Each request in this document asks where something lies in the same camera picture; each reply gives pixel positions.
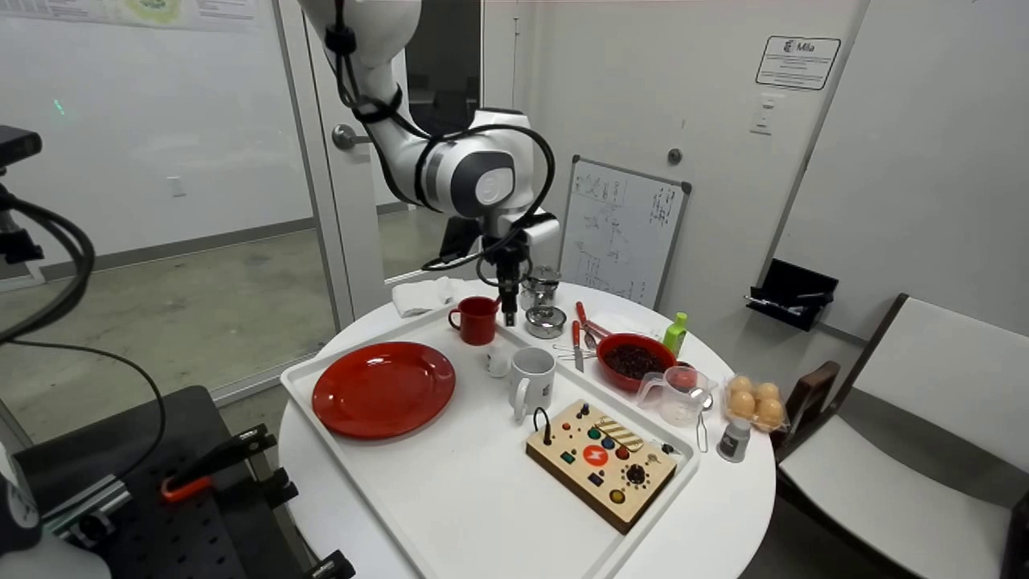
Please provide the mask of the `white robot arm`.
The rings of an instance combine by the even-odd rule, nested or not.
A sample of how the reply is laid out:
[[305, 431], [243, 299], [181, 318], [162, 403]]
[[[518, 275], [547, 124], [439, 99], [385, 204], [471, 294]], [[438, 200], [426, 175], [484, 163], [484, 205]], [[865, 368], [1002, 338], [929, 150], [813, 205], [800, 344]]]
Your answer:
[[465, 130], [426, 131], [410, 118], [396, 57], [415, 40], [420, 0], [299, 0], [319, 28], [335, 93], [367, 130], [385, 186], [417, 208], [447, 214], [481, 237], [471, 264], [499, 288], [505, 323], [518, 314], [518, 287], [532, 271], [531, 227], [556, 178], [552, 145], [520, 108], [477, 108]]

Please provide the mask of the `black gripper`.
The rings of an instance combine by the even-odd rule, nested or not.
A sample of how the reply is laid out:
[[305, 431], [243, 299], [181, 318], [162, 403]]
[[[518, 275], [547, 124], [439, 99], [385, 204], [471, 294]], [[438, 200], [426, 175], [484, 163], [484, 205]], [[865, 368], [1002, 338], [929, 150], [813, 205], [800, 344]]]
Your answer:
[[502, 237], [484, 237], [481, 255], [477, 257], [477, 275], [484, 287], [499, 288], [502, 299], [502, 324], [518, 323], [518, 284], [531, 271], [531, 240], [520, 227], [502, 235]]

